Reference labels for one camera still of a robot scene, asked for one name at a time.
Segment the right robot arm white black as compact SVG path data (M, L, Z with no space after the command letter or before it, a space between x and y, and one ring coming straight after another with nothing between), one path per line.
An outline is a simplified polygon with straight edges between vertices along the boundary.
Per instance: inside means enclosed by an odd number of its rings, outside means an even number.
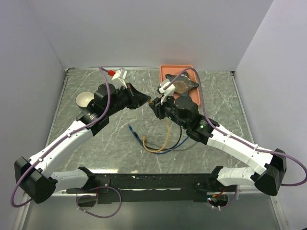
M196 142L217 148L246 164L243 168L217 166L211 173L210 187L215 191L225 186L254 186L269 196L276 196L286 172L283 151L273 155L231 133L212 119L206 119L198 111L198 105L189 96L177 99L169 96L164 103L160 98L149 101L149 107L159 119L169 118L186 130Z

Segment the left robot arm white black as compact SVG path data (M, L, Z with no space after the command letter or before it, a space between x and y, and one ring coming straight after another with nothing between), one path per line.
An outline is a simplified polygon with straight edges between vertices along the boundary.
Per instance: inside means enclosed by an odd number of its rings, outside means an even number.
M90 170L79 168L56 172L56 168L81 144L108 125L110 116L125 108L138 109L149 100L149 95L138 91L131 83L120 88L101 84L64 133L29 159L20 157L15 161L15 187L21 188L37 204L64 189L80 188L85 193L91 192L95 180Z

